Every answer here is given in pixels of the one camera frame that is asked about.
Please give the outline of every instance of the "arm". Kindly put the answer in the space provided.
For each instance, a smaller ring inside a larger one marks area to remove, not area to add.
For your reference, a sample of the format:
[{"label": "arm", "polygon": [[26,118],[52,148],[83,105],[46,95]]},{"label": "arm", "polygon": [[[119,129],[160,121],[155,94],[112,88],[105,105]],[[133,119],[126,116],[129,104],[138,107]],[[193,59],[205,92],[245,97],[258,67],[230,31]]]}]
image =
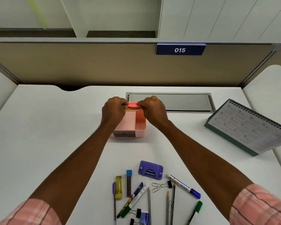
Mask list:
[{"label": "arm", "polygon": [[102,108],[102,123],[98,129],[29,197],[48,203],[62,224],[67,222],[90,180],[109,136],[123,119],[125,105],[128,105],[128,102],[123,98],[109,99]]},{"label": "arm", "polygon": [[171,142],[199,185],[229,220],[233,201],[242,189],[253,182],[230,163],[181,132],[168,120],[165,106],[152,96],[137,103],[146,119]]}]

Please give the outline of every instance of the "pink desk organizer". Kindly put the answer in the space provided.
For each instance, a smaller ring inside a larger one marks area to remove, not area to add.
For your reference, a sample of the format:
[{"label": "pink desk organizer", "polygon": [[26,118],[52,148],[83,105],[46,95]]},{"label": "pink desk organizer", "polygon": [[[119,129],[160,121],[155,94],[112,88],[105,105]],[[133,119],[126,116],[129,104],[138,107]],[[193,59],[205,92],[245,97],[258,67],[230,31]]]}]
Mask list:
[{"label": "pink desk organizer", "polygon": [[125,110],[125,116],[110,137],[144,137],[146,118],[143,110]]}]

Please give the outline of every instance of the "shirt sleeve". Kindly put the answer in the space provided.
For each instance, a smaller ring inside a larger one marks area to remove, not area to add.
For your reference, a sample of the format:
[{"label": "shirt sleeve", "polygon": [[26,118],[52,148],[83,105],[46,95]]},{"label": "shirt sleeve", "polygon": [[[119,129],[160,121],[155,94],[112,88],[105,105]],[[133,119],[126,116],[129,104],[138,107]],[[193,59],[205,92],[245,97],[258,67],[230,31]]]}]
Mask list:
[{"label": "shirt sleeve", "polygon": [[28,199],[5,217],[0,225],[61,225],[54,211],[45,201]]},{"label": "shirt sleeve", "polygon": [[230,224],[281,224],[281,200],[259,185],[249,185],[233,202]]}]

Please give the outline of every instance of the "yellow stripe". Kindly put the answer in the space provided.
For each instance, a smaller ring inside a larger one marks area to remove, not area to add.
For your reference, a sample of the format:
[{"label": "yellow stripe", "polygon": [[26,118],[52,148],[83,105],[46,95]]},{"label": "yellow stripe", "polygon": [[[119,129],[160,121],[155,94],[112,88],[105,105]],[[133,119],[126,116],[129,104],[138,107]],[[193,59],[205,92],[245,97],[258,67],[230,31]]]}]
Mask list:
[{"label": "yellow stripe", "polygon": [[48,26],[47,22],[45,21],[43,15],[41,14],[39,9],[37,8],[37,5],[35,4],[34,0],[28,0],[28,2],[30,3],[34,13],[37,15],[38,19],[42,23],[44,29],[49,28],[49,26]]}]

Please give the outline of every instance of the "forearm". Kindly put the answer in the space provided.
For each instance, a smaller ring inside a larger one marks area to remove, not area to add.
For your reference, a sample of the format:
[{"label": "forearm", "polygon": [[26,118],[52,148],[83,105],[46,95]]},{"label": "forearm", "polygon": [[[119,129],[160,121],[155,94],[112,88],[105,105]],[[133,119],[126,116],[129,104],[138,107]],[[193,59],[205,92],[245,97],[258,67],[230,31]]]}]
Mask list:
[{"label": "forearm", "polygon": [[115,126],[101,124],[98,129],[60,164],[30,198],[47,202],[65,224],[85,189],[103,148]]},{"label": "forearm", "polygon": [[252,181],[230,163],[181,132],[170,121],[158,129],[171,142],[215,206],[229,220],[233,201]]}]

